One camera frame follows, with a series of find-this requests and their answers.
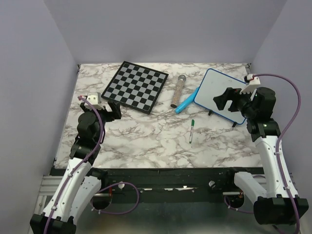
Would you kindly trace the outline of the blue framed whiteboard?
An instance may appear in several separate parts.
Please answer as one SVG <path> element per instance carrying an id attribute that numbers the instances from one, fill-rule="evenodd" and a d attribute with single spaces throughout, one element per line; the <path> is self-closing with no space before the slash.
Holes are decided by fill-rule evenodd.
<path id="1" fill-rule="evenodd" d="M 197 94 L 194 98 L 194 103 L 212 111 L 221 117 L 224 117 L 232 122 L 242 125 L 245 118 L 240 112 L 230 112 L 228 109 L 232 103 L 231 100 L 226 102 L 225 108 L 219 110 L 216 103 L 213 101 L 214 97 L 222 95 L 227 88 L 244 88 L 246 86 L 244 81 L 233 78 L 215 69 L 208 69 L 205 76 L 199 85 Z"/>

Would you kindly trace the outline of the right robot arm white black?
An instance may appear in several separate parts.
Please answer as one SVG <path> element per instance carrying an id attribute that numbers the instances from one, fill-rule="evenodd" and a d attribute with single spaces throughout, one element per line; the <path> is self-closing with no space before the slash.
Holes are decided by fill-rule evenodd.
<path id="1" fill-rule="evenodd" d="M 294 225 L 308 210 L 308 201 L 300 198 L 283 158 L 281 132 L 271 117 L 276 102 L 275 92 L 266 87 L 256 89 L 254 95 L 242 94 L 240 89 L 227 88 L 213 98 L 223 110 L 232 101 L 230 112 L 240 112 L 247 119 L 247 130 L 260 154 L 266 187 L 263 188 L 248 172 L 237 172 L 225 177 L 230 191 L 240 188 L 253 204 L 256 221 L 263 225 Z"/>

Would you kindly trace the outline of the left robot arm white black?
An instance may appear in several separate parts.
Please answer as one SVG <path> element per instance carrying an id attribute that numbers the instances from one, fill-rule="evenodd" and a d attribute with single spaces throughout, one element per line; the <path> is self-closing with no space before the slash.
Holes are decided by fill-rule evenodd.
<path id="1" fill-rule="evenodd" d="M 105 137 L 105 124 L 121 119 L 120 104 L 109 102 L 105 107 L 86 107 L 78 117 L 74 144 L 65 173 L 47 206 L 41 214 L 34 214 L 30 226 L 35 234 L 74 234 L 78 220 L 96 192 L 108 187 L 105 173 L 93 168 Z"/>

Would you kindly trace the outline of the green white marker pen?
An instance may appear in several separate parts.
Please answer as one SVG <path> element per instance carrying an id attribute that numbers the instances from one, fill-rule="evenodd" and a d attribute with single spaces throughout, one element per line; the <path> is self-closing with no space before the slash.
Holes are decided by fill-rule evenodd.
<path id="1" fill-rule="evenodd" d="M 192 143 L 192 140 L 193 140 L 194 125 L 195 125 L 195 120 L 192 119 L 192 122 L 191 122 L 191 129 L 190 129 L 190 137 L 189 137 L 189 143 L 190 143 L 190 144 Z"/>

